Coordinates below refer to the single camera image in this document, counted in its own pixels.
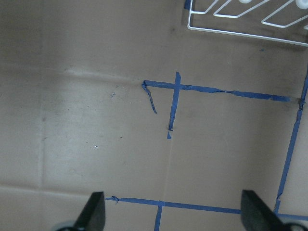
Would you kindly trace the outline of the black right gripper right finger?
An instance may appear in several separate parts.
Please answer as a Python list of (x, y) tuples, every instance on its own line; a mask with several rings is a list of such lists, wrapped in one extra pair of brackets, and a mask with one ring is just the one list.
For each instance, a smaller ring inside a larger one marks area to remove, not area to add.
[(241, 221), (246, 231), (289, 230), (253, 190), (242, 190)]

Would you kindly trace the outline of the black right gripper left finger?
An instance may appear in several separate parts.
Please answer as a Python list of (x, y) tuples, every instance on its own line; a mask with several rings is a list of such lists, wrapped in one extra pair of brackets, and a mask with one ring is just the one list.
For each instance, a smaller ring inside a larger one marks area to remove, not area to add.
[(103, 231), (105, 227), (104, 192), (93, 192), (73, 225), (74, 231)]

